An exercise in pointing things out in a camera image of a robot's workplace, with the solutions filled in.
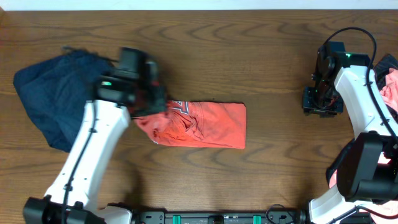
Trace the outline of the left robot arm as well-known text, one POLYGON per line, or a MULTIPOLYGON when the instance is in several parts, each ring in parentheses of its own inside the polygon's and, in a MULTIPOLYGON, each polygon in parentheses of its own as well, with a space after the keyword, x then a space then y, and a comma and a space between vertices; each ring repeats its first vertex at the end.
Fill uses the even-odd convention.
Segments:
POLYGON ((65 164, 43 198, 30 197, 23 208, 26 223, 127 223, 133 211, 121 203, 97 208, 108 162, 132 119, 166 110, 159 66, 148 53, 120 50, 118 66, 93 85, 80 130, 65 164))

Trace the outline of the red orange t-shirt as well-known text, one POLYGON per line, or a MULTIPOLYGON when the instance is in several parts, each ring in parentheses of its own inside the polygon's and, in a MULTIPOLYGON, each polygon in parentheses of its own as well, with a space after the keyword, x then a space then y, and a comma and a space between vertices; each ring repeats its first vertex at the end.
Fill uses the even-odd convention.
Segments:
POLYGON ((150 140, 172 147, 246 147, 247 109, 242 103, 167 102, 167 110, 134 120, 150 140))

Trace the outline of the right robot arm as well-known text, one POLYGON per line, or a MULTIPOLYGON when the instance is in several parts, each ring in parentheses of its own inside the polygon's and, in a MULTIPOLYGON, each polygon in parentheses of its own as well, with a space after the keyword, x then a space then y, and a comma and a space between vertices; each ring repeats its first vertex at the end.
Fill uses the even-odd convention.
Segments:
POLYGON ((354 139, 326 172, 336 174, 336 184, 309 202, 308 223, 348 222, 361 210, 396 219, 381 205, 397 200, 397 123, 379 94, 371 59, 327 42, 318 49, 312 78, 303 112, 333 117, 346 110, 354 139))

